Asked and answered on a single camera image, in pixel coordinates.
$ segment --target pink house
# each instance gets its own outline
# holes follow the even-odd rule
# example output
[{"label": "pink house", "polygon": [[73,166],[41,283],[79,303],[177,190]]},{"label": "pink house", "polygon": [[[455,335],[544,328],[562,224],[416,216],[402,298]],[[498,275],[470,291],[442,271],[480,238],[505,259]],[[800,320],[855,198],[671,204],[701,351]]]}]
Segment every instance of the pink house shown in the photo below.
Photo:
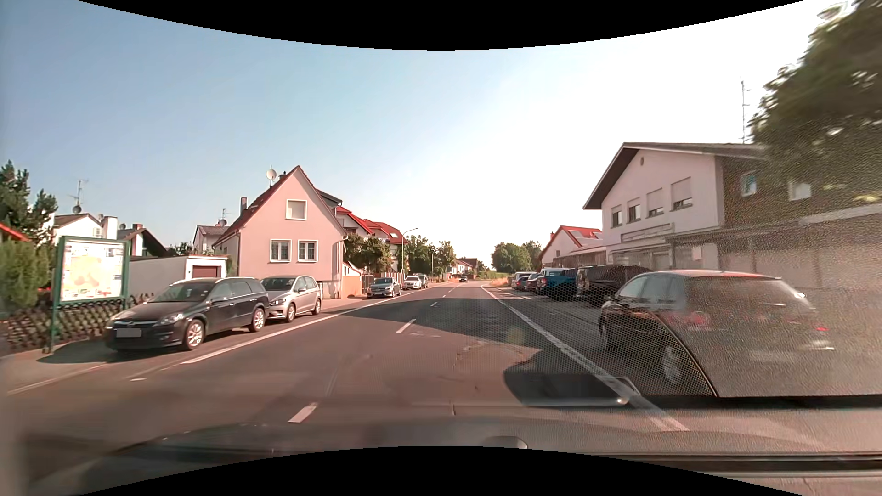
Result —
[{"label": "pink house", "polygon": [[279,177],[214,242],[235,260],[238,275],[310,275],[323,295],[339,297],[346,231],[300,166]]}]

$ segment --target garage door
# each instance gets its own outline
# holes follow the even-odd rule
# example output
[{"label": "garage door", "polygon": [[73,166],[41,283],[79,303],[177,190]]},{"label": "garage door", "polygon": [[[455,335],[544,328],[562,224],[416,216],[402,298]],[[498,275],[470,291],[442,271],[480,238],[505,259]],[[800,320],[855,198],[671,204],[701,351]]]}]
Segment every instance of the garage door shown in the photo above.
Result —
[{"label": "garage door", "polygon": [[221,277],[218,266],[193,266],[193,277]]}]

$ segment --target silver car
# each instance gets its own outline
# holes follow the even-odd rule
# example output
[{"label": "silver car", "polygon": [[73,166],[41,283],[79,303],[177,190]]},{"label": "silver car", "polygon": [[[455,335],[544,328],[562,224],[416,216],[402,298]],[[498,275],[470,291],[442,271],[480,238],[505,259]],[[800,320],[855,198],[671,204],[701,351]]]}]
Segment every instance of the silver car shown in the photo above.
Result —
[{"label": "silver car", "polygon": [[322,311],[321,286],[308,275],[274,275],[260,282],[270,298],[268,319],[294,320],[297,315]]},{"label": "silver car", "polygon": [[392,277],[380,277],[368,288],[368,298],[373,297],[400,297],[401,285]]}]

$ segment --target license plate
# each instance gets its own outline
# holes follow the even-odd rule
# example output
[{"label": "license plate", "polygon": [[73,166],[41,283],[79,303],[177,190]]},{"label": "license plate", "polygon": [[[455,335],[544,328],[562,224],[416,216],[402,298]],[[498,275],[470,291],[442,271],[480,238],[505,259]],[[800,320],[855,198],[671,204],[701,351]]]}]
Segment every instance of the license plate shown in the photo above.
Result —
[{"label": "license plate", "polygon": [[117,329],[116,337],[141,337],[141,329]]}]

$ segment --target black suv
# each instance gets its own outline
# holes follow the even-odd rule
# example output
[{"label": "black suv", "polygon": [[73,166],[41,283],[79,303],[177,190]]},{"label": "black suv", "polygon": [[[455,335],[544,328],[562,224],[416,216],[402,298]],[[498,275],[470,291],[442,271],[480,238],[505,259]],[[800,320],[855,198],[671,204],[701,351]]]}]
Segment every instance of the black suv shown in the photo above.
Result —
[{"label": "black suv", "polygon": [[116,351],[195,349],[209,334],[263,328],[270,306],[264,286],[252,277],[205,277],[176,282],[147,303],[114,315],[104,342]]},{"label": "black suv", "polygon": [[576,296],[600,306],[607,296],[615,295],[631,278],[646,272],[653,270],[621,264],[579,267],[576,271]]}]

